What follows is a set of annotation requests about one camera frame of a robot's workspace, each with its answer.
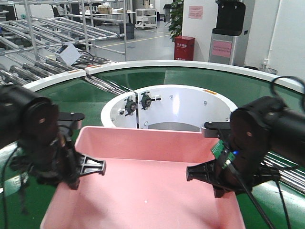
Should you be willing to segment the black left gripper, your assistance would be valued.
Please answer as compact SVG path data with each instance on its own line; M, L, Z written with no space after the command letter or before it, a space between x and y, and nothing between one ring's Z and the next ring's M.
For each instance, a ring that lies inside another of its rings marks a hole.
M27 171L42 184L64 182L77 190L79 176L105 175L106 161L77 153L67 131L21 131L17 144L23 155L14 157L14 170Z

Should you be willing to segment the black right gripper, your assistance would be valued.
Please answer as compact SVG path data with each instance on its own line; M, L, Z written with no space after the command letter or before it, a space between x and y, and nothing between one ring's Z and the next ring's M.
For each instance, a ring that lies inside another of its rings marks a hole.
M280 178L278 169L261 164L267 151L268 145L264 143L244 146L216 143L212 147L215 160L186 167L186 180L215 182L215 198L228 192L250 192L254 186Z

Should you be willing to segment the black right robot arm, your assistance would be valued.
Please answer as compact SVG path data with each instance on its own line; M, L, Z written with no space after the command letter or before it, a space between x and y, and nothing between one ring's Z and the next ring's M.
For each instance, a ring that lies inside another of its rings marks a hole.
M187 167L186 179L213 185L217 198L244 192L236 174L249 190L279 178L277 169L261 165L270 151L305 165L305 116L281 99L261 97L233 111L228 122L206 122L204 128L205 137L221 140L221 152L214 160Z

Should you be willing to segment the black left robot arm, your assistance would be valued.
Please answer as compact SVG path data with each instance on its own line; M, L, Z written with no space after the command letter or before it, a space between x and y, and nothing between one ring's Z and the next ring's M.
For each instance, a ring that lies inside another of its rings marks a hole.
M0 88L0 146L17 142L24 155L15 156L12 170L25 170L43 184L65 182L77 189L80 177L105 174L106 162L75 150L72 131L80 129L82 113L59 112L58 105L22 86Z

